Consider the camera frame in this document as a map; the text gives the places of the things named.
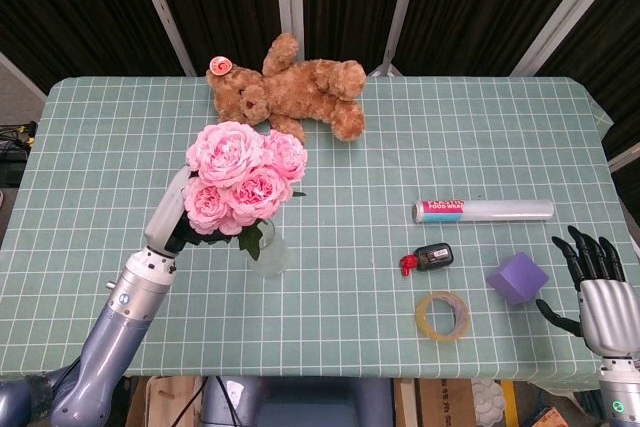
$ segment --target green leaf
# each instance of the green leaf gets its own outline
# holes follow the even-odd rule
[[[262,231],[258,228],[258,222],[245,227],[238,235],[238,244],[240,250],[246,250],[253,260],[258,260],[260,257],[260,239],[262,238]]]

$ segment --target rose bouquet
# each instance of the rose bouquet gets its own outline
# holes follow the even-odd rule
[[[254,260],[260,254],[258,223],[273,217],[304,176],[307,151],[298,139],[272,130],[261,135],[248,125],[209,125],[187,150],[193,172],[183,191],[189,225],[201,235],[216,231]]]

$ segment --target round tag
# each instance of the round tag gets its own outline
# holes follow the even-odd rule
[[[231,61],[221,55],[211,59],[209,70],[213,75],[224,75],[231,70]]]

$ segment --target red cap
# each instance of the red cap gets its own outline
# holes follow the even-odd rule
[[[400,268],[402,269],[402,275],[405,277],[411,273],[411,269],[418,267],[418,257],[413,254],[405,255],[400,259]]]

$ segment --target roll of tape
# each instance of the roll of tape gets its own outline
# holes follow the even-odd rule
[[[434,300],[442,300],[453,309],[455,317],[455,325],[453,330],[448,334],[441,334],[429,324],[427,320],[427,309]],[[471,315],[469,308],[460,297],[456,294],[446,291],[433,292],[422,299],[416,307],[416,324],[420,331],[433,340],[441,342],[453,342],[462,337],[471,325]]]

